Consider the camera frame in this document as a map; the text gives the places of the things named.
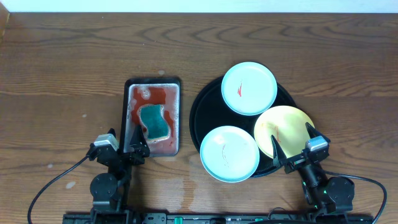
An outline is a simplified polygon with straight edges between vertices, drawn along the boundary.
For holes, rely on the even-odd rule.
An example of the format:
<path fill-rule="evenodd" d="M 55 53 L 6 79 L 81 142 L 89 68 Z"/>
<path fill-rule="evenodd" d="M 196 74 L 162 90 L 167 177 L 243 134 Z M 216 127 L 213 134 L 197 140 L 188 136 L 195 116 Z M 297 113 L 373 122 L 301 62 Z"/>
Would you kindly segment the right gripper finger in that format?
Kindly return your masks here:
<path fill-rule="evenodd" d="M 305 123 L 305 127 L 307 129 L 307 133 L 310 136 L 310 139 L 321 136 L 326 142 L 330 142 L 330 139 L 323 135 L 321 132 L 317 131 L 309 122 Z"/>
<path fill-rule="evenodd" d="M 276 167 L 284 166 L 287 157 L 274 135 L 271 136 L 271 143 L 273 147 L 273 165 Z"/>

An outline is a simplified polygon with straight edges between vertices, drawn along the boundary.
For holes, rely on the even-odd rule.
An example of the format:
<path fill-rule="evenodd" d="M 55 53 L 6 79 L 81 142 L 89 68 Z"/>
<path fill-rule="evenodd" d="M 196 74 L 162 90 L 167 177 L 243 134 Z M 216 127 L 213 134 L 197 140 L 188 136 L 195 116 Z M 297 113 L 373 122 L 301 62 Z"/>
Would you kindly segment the green scrubbing sponge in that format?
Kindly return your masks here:
<path fill-rule="evenodd" d="M 165 139 L 169 136 L 169 125 L 164 118 L 162 105 L 147 105 L 141 108 L 140 119 L 146 128 L 150 141 Z"/>

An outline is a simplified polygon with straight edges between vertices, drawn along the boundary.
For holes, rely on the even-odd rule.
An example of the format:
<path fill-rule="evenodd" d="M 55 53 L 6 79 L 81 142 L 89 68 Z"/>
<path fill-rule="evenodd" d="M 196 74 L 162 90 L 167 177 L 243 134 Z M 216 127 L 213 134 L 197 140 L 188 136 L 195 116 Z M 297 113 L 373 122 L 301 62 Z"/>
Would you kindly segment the yellow plate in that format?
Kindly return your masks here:
<path fill-rule="evenodd" d="M 305 126 L 313 124 L 302 110 L 292 106 L 275 106 L 258 117 L 254 125 L 254 139 L 260 150 L 273 157 L 271 137 L 275 137 L 286 157 L 300 154 L 305 142 L 310 139 Z"/>

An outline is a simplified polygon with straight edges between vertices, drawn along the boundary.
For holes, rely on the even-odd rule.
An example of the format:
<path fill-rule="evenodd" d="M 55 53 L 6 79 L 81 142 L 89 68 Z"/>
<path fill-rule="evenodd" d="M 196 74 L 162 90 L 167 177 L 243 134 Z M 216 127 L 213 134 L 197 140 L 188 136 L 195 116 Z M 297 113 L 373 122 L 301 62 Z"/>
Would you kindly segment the light blue plate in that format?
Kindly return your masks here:
<path fill-rule="evenodd" d="M 221 82 L 221 94 L 234 112 L 254 116 L 265 112 L 275 102 L 277 82 L 273 73 L 256 62 L 242 62 L 231 67 Z"/>
<path fill-rule="evenodd" d="M 254 174 L 260 152 L 254 138 L 235 126 L 211 130 L 200 144 L 200 159 L 207 173 L 222 182 L 242 182 Z"/>

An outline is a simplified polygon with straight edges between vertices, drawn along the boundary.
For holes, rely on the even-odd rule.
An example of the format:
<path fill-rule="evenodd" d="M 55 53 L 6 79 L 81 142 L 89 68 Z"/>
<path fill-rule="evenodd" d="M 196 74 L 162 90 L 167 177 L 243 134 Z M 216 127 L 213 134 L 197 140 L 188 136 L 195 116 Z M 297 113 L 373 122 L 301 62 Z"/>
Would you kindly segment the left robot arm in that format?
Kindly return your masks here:
<path fill-rule="evenodd" d="M 92 223 L 141 223 L 142 216 L 127 206 L 132 167 L 145 163 L 150 150 L 141 126 L 136 126 L 130 140 L 131 152 L 119 150 L 114 129 L 99 135 L 90 144 L 88 159 L 106 166 L 108 171 L 97 175 L 90 184 L 93 196 Z"/>

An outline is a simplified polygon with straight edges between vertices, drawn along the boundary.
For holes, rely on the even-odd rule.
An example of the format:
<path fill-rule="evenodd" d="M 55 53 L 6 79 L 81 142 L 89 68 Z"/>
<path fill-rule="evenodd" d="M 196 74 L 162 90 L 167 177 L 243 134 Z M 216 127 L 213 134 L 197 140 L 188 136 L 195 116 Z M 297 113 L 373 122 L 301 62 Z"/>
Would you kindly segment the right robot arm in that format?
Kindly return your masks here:
<path fill-rule="evenodd" d="M 309 204 L 323 214 L 340 214 L 353 209 L 354 183 L 346 177 L 328 178 L 320 162 L 329 156 L 330 140 L 305 123 L 310 139 L 300 154 L 288 158 L 274 136 L 271 136 L 273 163 L 285 173 L 297 171 Z"/>

